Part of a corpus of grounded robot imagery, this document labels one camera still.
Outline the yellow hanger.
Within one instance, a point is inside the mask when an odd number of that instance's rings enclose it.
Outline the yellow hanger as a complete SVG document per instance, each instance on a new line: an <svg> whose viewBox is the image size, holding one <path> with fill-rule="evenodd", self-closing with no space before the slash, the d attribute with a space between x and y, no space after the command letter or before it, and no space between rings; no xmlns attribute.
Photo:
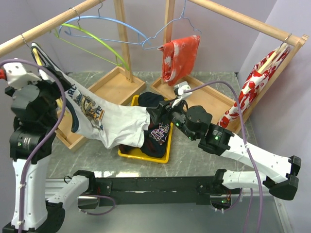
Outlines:
<svg viewBox="0 0 311 233"><path fill-rule="evenodd" d="M44 60L43 56L39 52L39 50L38 50L39 45L36 42L32 42L31 45L29 46L28 43L25 41L23 34L21 34L21 37L22 37L24 43L31 49L31 55L32 55L32 58L34 59L34 61L36 62L36 64L39 66L45 67L48 63ZM52 79L50 78L50 76L45 71L39 69L38 73L43 80L52 82ZM60 111L61 108L63 107L63 101L61 99L57 99L56 104L57 104L57 108L56 108L57 111Z"/></svg>

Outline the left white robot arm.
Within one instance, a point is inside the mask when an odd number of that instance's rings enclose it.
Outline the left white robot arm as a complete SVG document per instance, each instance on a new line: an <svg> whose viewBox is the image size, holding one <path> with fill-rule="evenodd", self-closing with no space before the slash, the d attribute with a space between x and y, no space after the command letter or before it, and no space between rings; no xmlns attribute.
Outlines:
<svg viewBox="0 0 311 233"><path fill-rule="evenodd" d="M15 114L9 143L16 199L14 216L3 227L4 233L55 233L64 222L66 210L78 197L98 190L94 173L79 170L55 197L45 197L52 143L61 120L56 101L64 97L69 88L67 81L39 81L5 89L5 94L13 99L11 110Z"/></svg>

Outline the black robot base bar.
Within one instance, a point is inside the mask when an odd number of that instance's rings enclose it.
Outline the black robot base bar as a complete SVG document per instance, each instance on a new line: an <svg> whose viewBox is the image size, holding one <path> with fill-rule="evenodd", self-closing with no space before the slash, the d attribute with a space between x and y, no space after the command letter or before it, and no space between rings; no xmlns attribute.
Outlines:
<svg viewBox="0 0 311 233"><path fill-rule="evenodd" d="M87 175L91 184L86 191L100 207L130 204L209 205L212 196L238 194L239 189L228 189L219 176L192 177L115 177L96 178Z"/></svg>

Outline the white graphic tank top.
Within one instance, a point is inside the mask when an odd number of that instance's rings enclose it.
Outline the white graphic tank top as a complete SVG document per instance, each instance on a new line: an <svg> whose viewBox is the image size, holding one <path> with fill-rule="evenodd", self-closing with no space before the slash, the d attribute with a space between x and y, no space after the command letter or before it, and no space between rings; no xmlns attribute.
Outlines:
<svg viewBox="0 0 311 233"><path fill-rule="evenodd" d="M65 94L72 133L100 140L107 149L117 145L143 146L144 133L150 124L146 107L117 105L98 97L65 74L37 43L33 42L31 48L37 49L47 60L48 67L71 84Z"/></svg>

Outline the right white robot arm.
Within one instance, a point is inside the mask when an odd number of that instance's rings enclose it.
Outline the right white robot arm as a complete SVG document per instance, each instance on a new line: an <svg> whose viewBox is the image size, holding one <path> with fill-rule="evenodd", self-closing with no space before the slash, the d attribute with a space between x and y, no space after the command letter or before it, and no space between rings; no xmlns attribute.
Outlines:
<svg viewBox="0 0 311 233"><path fill-rule="evenodd" d="M203 151L236 160L251 166L254 171L219 169L207 185L210 194L222 195L238 188L267 188L282 200L293 200L299 184L301 159L283 157L252 145L237 134L211 122L212 115L202 106L188 107L186 101L176 106L170 100L161 101L157 107L148 107L151 121L173 123L188 139L198 140Z"/></svg>

